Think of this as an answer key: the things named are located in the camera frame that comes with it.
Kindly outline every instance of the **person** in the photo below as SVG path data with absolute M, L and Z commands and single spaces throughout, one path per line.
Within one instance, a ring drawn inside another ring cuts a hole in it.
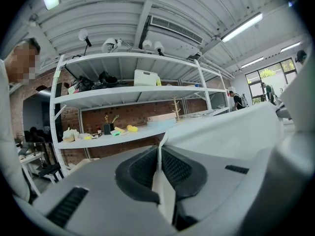
M 300 50 L 297 52 L 296 57 L 295 57 L 295 62 L 300 62 L 302 65 L 304 64 L 305 60 L 307 58 L 306 52 L 304 50 Z
M 26 201 L 30 199 L 30 189 L 23 177 L 12 133 L 9 83 L 29 78 L 39 53 L 39 44 L 29 38 L 18 43 L 4 60 L 0 59 L 0 169 L 12 192 Z
M 268 100 L 273 104 L 273 105 L 276 105 L 275 104 L 275 98 L 274 98 L 274 95 L 273 95 L 273 90 L 272 90 L 272 88 L 271 88 L 271 86 L 270 85 L 268 85 L 268 84 L 266 84 L 266 83 L 264 83 L 264 82 L 262 82 L 261 83 L 261 87 L 263 88 L 263 89 L 266 89 L 266 94 L 267 94 L 267 97 L 268 97 Z
M 37 128 L 31 127 L 30 133 L 31 133 L 31 141 L 33 143 L 44 143 L 45 142 L 45 138 L 43 136 L 38 135 Z
M 236 108 L 236 110 L 245 108 L 245 106 L 243 106 L 242 104 L 242 98 L 238 94 L 235 94 L 233 91 L 230 91 L 229 93 L 230 96 L 234 99 L 234 107 Z

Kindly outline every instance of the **air conditioning vent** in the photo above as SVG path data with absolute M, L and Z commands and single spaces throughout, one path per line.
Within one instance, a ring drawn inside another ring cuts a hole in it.
M 88 190 L 81 187 L 74 187 L 53 209 L 47 218 L 60 227 L 64 227 L 79 207 Z
M 181 26 L 174 24 L 172 22 L 169 22 L 167 20 L 157 18 L 157 17 L 152 17 L 151 18 L 151 25 L 174 31 L 180 35 L 183 35 L 185 37 L 192 39 L 193 41 L 197 42 L 198 44 L 202 44 L 202 37 L 196 35 L 195 33 L 191 32 L 190 30 L 185 29 L 184 27 L 181 27 Z

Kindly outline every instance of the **white basket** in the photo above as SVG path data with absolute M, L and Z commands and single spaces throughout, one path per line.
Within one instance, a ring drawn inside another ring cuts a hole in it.
M 134 86 L 156 86 L 157 79 L 159 79 L 157 73 L 147 72 L 142 70 L 134 71 Z

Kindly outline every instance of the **floor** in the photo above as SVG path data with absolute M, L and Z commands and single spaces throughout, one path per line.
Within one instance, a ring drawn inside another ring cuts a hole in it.
M 43 193 L 53 185 L 50 180 L 42 179 L 36 176 L 33 177 L 33 181 L 40 193 Z
M 295 132 L 293 121 L 283 121 L 284 136 L 292 135 Z

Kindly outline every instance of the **white metal shelf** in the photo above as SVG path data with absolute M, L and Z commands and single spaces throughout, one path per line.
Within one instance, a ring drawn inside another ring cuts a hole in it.
M 185 81 L 200 83 L 202 88 L 179 86 L 106 88 L 87 92 L 79 92 L 55 98 L 58 77 L 60 75 L 60 70 L 63 67 L 65 67 L 76 78 L 78 78 L 80 75 L 83 75 L 92 81 L 97 81 L 99 75 L 103 71 L 108 71 L 112 76 L 115 76 L 118 79 L 132 80 L 134 78 L 135 69 L 140 69 L 144 71 L 155 72 L 162 80 L 178 81 L 180 79 L 180 83 L 184 83 Z M 139 127 L 138 132 L 130 133 L 126 136 L 102 136 L 96 140 L 58 143 L 55 119 L 56 116 L 60 115 L 65 107 L 63 107 L 56 114 L 56 104 L 63 103 L 66 106 L 79 108 L 80 127 L 82 126 L 81 110 L 84 111 L 118 105 L 121 106 L 165 101 L 171 100 L 172 97 L 176 97 L 177 99 L 186 97 L 199 97 L 206 101 L 207 109 L 211 110 L 212 107 L 209 95 L 217 92 L 223 92 L 225 104 L 228 106 L 229 103 L 226 90 L 207 88 L 206 80 L 211 79 L 214 76 L 219 76 L 221 78 L 223 88 L 225 88 L 220 72 L 218 73 L 213 70 L 201 67 L 197 60 L 195 60 L 194 63 L 190 63 L 179 59 L 150 54 L 106 53 L 89 55 L 80 57 L 78 59 L 64 61 L 64 55 L 62 55 L 56 67 L 56 72 L 53 79 L 49 115 L 55 153 L 63 174 L 67 176 L 67 168 L 64 164 L 60 149 L 91 148 L 124 143 L 164 133 L 169 127 L 152 128 L 145 126 Z M 222 113 L 223 111 L 229 111 L 229 107 L 215 110 L 211 115 L 214 116 Z
M 208 93 L 225 92 L 222 89 L 206 88 Z M 189 97 L 195 93 L 204 93 L 204 88 L 179 86 L 140 86 L 105 88 L 79 92 L 54 98 L 53 103 L 63 103 L 70 107 L 86 109 L 93 107 L 110 107 L 117 104 L 137 104 L 157 100 L 171 100 Z
M 119 80 L 129 80 L 134 78 L 135 69 L 140 69 L 155 72 L 162 80 L 178 80 L 186 77 L 190 78 L 187 80 L 189 82 L 200 83 L 200 78 L 194 76 L 198 74 L 196 64 L 154 54 L 94 54 L 63 61 L 61 66 L 65 66 L 75 78 L 83 75 L 92 81 L 97 81 L 103 71 L 109 72 Z M 208 72 L 207 76 L 220 76 L 213 70 L 203 69 Z
M 229 108 L 216 109 L 214 110 L 214 112 L 212 112 L 205 118 L 218 115 L 224 111 L 227 111 L 228 109 Z M 143 125 L 143 126 L 138 127 L 137 132 L 128 132 L 126 135 L 122 135 L 122 136 L 102 135 L 99 138 L 91 139 L 91 140 L 74 141 L 71 143 L 60 142 L 56 144 L 55 147 L 58 149 L 94 148 L 94 147 L 100 147 L 100 146 L 126 143 L 126 142 L 139 140 L 142 138 L 165 133 L 168 129 L 174 126 L 181 125 L 182 123 L 186 123 L 187 121 L 194 121 L 194 120 L 195 118 L 187 118 L 187 119 L 183 119 L 180 122 L 174 123 L 172 125 L 167 125 L 163 127 L 149 127 L 149 126 Z

